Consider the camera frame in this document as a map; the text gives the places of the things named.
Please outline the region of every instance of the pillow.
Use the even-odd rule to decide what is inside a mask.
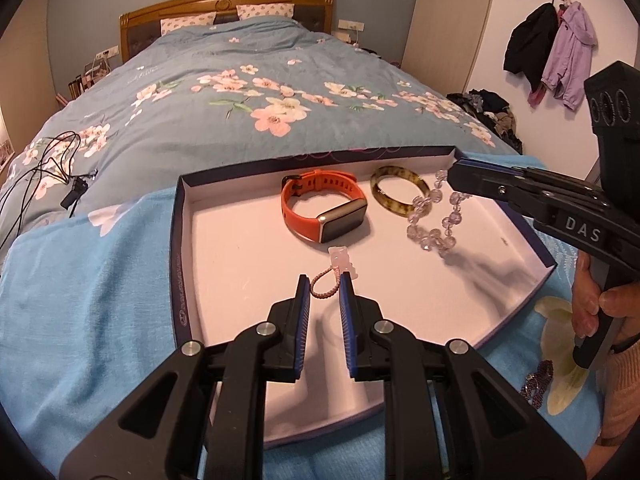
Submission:
[[[238,18],[246,20],[254,16],[286,16],[293,18],[293,4],[238,5]]]
[[[216,21],[216,13],[208,12],[207,14],[196,14],[194,16],[183,16],[181,18],[165,18],[160,20],[161,34],[164,36],[172,30],[182,27],[190,27],[191,25],[213,25]]]

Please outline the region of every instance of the watch face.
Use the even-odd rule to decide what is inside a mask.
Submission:
[[[322,213],[320,222],[320,243],[330,242],[343,234],[353,231],[362,224],[367,212],[367,201],[363,198],[351,200]]]

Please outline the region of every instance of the purple jacket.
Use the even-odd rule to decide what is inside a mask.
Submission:
[[[584,80],[591,75],[591,50],[596,43],[587,12],[580,2],[572,3],[562,15],[542,75],[542,82],[569,110],[575,110],[584,99]]]

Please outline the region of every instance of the blue blanket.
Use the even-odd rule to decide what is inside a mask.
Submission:
[[[34,229],[7,257],[0,279],[0,402],[55,474],[73,446],[175,348],[168,281],[174,192]],[[575,250],[540,236],[559,265],[533,302],[569,298]],[[544,323],[531,306],[524,308],[482,348],[516,388],[541,358]],[[593,378],[562,413],[549,415],[546,403],[541,413],[584,456],[600,427]],[[264,477],[382,479],[383,451],[379,415],[269,450]]]
[[[31,186],[23,232],[66,216],[54,162],[98,171],[77,209],[88,213],[174,186],[181,174],[277,156],[421,145],[514,153],[401,70],[293,20],[181,28],[50,118],[16,158],[0,191],[17,184],[0,211],[0,240],[11,232],[0,263],[27,187],[20,177],[69,130],[79,137],[50,146],[50,174]]]

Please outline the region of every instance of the triangular cutout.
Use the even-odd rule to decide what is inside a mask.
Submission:
[[[474,372],[472,379],[494,438],[503,438],[525,429],[524,418],[483,374]]]
[[[177,380],[178,375],[175,373],[162,377],[146,396],[120,419],[118,425],[123,430],[131,431],[144,438],[155,437]]]

